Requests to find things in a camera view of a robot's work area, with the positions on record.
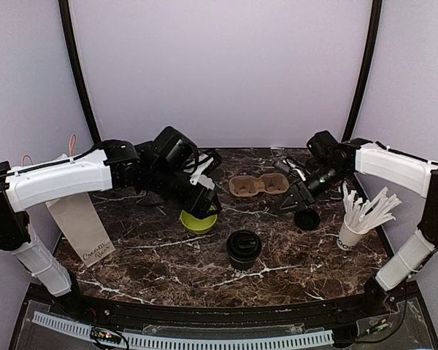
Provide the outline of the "cardboard cup carrier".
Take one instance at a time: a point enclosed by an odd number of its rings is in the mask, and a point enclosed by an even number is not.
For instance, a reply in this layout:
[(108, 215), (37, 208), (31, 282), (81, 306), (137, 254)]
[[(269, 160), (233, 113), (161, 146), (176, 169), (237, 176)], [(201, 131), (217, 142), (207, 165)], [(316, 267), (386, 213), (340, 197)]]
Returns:
[(229, 179), (228, 186), (230, 193), (238, 198), (249, 198), (259, 193), (281, 195), (290, 187), (287, 178), (279, 173), (263, 174), (259, 177), (234, 176)]

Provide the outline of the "kraft paper bag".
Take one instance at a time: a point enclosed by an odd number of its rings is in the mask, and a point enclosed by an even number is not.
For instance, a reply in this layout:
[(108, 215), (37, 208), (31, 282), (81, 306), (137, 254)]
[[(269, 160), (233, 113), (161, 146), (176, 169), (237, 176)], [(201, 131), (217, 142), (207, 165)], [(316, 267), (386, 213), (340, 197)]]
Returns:
[(90, 267), (115, 251), (89, 192), (112, 189), (106, 152), (96, 146), (86, 154), (62, 154), (51, 162), (15, 170), (10, 189), (14, 207), (44, 203), (79, 258)]

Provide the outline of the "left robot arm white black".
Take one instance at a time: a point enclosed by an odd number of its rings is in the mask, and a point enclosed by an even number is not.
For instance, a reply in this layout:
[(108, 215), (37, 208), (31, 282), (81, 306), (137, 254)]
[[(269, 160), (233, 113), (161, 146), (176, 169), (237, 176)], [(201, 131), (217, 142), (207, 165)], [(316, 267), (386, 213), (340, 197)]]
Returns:
[(11, 252), (73, 318), (88, 312), (77, 282), (48, 251), (31, 226), (28, 209), (70, 195), (132, 187), (179, 203), (197, 219), (222, 210), (208, 177), (221, 162), (214, 150), (201, 152), (172, 126), (152, 141), (133, 145), (106, 140), (88, 151), (34, 166), (0, 163), (0, 251)]

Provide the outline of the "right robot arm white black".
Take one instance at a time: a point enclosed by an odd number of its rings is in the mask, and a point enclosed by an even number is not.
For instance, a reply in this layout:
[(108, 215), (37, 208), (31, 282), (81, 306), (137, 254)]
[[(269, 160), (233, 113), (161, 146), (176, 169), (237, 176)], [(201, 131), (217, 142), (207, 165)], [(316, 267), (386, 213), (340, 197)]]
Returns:
[(308, 213), (319, 195), (355, 173), (392, 182), (425, 200), (416, 231), (372, 278), (379, 289), (370, 289), (358, 299), (358, 310), (374, 316), (386, 304), (383, 290), (394, 289), (438, 251), (438, 162), (366, 139), (338, 142), (329, 131), (316, 133), (307, 148), (318, 168), (289, 187), (277, 205), (280, 213)]

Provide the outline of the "stack of black lids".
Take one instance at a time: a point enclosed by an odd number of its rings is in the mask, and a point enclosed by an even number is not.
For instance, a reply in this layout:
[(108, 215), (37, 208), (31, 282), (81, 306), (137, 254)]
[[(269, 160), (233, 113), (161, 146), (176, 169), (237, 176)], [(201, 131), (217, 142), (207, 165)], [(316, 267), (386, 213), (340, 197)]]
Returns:
[(293, 219), (296, 226), (304, 231), (315, 230), (320, 224), (320, 215), (313, 209), (298, 211)]

